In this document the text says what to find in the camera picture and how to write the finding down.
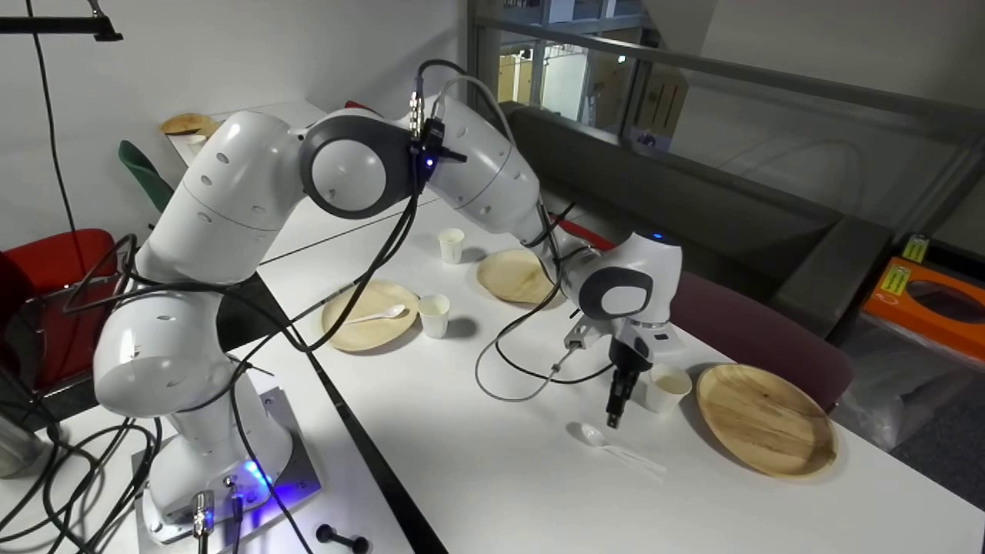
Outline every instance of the metal rod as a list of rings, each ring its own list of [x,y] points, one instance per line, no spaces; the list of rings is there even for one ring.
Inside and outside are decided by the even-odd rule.
[[[106,16],[96,17],[0,17],[0,33],[94,33],[100,43],[125,39],[114,30],[114,22]]]
[[[919,120],[946,122],[952,129],[985,129],[985,111],[963,107],[963,103],[931,100],[931,99],[919,99],[919,94],[899,94],[899,93],[851,85],[851,84],[835,84],[835,81],[817,81],[817,76],[786,74],[786,72],[748,67],[748,63],[734,63],[734,62],[695,57],[695,56],[651,49],[651,46],[621,43],[621,39],[610,39],[610,38],[564,33],[553,27],[522,24],[522,22],[506,22],[506,17],[476,17],[476,24],[496,27],[496,30],[512,30],[512,33],[528,33],[536,39],[575,43],[575,46],[589,46],[597,53],[634,56],[634,57],[675,63],[675,67],[687,67],[687,72],[700,72],[700,74],[715,74],[715,76],[726,76],[726,81],[741,81],[741,84],[755,84],[755,85],[774,85],[774,89],[835,99],[835,100],[848,100],[848,103],[864,103],[875,111],[897,111],[897,114],[907,114]]]

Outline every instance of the small cup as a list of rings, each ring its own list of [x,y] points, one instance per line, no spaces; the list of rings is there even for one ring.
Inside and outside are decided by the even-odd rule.
[[[434,334],[434,337],[448,334],[449,310],[452,310],[452,301],[448,295],[424,295],[420,306],[424,334]]]
[[[657,415],[679,413],[682,401],[692,392],[692,378],[685,369],[665,369],[647,378],[647,408]]]
[[[440,261],[461,266],[466,231],[461,227],[440,231],[437,246],[440,246]]]

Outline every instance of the black bracket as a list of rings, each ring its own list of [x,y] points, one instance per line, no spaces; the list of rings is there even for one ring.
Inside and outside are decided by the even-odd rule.
[[[114,22],[108,16],[96,17],[0,17],[0,33],[94,33],[96,43],[116,43]]]

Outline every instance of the wooden tray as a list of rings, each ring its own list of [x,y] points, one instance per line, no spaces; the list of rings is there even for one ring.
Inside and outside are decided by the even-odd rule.
[[[791,382],[759,367],[710,367],[700,378],[710,435],[748,468],[804,478],[835,460],[829,413]]]
[[[319,315],[325,329],[330,329],[340,321],[348,299],[351,299],[351,292],[333,299],[325,307],[325,315]],[[401,315],[394,321],[354,323],[358,317],[382,315],[391,306],[406,306],[406,315]],[[348,315],[348,321],[343,323],[343,329],[330,337],[330,345],[340,350],[351,350],[351,354],[354,350],[377,350],[377,347],[398,341],[404,331],[410,331],[416,321],[420,321],[420,295],[416,292],[410,292],[406,286],[398,286],[398,284],[374,279],[365,289],[354,310]]]
[[[490,295],[523,307],[546,301],[553,289],[531,250],[506,250],[484,258],[476,279]]]

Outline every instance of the desk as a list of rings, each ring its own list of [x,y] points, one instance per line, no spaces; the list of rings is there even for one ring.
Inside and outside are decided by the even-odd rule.
[[[490,299],[470,266],[437,261],[434,235],[448,225],[466,227],[468,246],[487,253],[515,246],[512,236],[490,236],[444,203],[429,203],[379,278],[421,295],[449,295],[455,331],[410,334],[387,354],[365,356],[325,347],[319,360],[449,552],[978,554],[985,528],[978,507],[843,427],[835,427],[842,453],[835,468],[807,484],[786,484],[725,458],[690,418],[660,426],[632,404],[613,441],[665,464],[665,478],[651,480],[567,435],[571,420],[604,426],[606,382],[547,387],[522,406],[484,397],[470,364],[522,310]],[[294,235],[308,231],[303,222],[283,236],[303,241]],[[261,266],[261,278],[283,310],[295,315],[351,279],[384,235],[384,222],[336,235]],[[317,317],[298,325],[308,337],[317,334]],[[546,369],[558,360],[567,329],[571,307],[546,310],[507,337],[507,350]],[[675,354],[682,367],[725,360],[690,334],[682,341],[685,350]],[[327,484],[327,491],[298,511],[298,524],[315,528],[317,519],[330,519],[343,533],[369,534],[382,554],[412,552],[306,360],[291,345],[272,341],[256,364],[276,371]],[[592,347],[574,356],[567,371],[578,376],[601,364],[604,347]],[[532,387],[496,360],[487,367],[487,382],[507,395]],[[133,552],[133,534],[133,526],[120,528],[112,552]],[[294,552],[291,528],[274,526],[243,552]]]

